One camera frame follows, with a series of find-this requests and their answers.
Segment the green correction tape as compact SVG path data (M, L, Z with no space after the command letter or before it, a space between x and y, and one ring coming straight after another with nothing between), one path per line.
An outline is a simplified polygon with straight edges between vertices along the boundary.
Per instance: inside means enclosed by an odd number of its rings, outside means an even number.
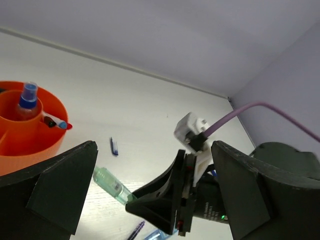
M94 167L93 181L122 205L136 199L129 189L104 167Z

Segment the blue gel pen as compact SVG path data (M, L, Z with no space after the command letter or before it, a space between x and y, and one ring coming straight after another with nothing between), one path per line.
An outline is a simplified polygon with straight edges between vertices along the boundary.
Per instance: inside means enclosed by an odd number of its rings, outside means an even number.
M215 170L212 170L212 171L211 171L211 174L212 174L214 177L217 177L217 173L216 173Z

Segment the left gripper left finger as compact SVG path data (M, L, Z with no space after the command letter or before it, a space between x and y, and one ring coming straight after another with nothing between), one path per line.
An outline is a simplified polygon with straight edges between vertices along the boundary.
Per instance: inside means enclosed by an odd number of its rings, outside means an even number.
M2 240L68 240L76 233L98 156L86 141L0 178Z

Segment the blue capped white marker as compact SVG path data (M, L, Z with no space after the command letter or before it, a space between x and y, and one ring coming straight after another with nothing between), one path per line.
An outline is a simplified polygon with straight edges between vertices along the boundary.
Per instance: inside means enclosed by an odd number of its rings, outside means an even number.
M65 121L55 121L55 122L56 122L55 127L57 127L57 128L66 130L68 127L68 124Z

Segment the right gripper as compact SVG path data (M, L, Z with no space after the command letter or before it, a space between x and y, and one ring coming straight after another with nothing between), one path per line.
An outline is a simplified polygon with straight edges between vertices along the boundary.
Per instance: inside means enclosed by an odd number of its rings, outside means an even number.
M215 165L210 164L193 187L195 163L196 156L178 150L164 173L132 193L135 199L125 205L126 212L168 235L176 228L183 237L191 231L194 217L228 225L218 176L211 174Z

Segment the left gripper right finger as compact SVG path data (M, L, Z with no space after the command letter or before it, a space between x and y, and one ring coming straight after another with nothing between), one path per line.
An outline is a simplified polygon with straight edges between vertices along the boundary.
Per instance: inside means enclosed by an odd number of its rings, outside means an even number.
M251 155L227 143L211 147L235 240L317 240L320 163L312 152L266 142Z

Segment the red capped white marker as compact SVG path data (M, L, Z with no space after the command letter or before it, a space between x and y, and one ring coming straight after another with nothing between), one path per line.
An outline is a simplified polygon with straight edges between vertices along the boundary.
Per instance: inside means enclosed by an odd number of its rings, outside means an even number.
M73 128L73 126L67 121L64 121L44 111L42 112L42 120L43 120L43 123L49 128L56 127L63 130L71 130Z

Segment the black capped white marker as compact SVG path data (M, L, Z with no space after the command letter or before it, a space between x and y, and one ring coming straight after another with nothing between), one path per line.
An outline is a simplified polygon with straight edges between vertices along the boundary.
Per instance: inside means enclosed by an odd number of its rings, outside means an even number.
M43 122L49 128L53 128L53 127L55 127L57 125L57 123L49 116L44 116L43 117Z

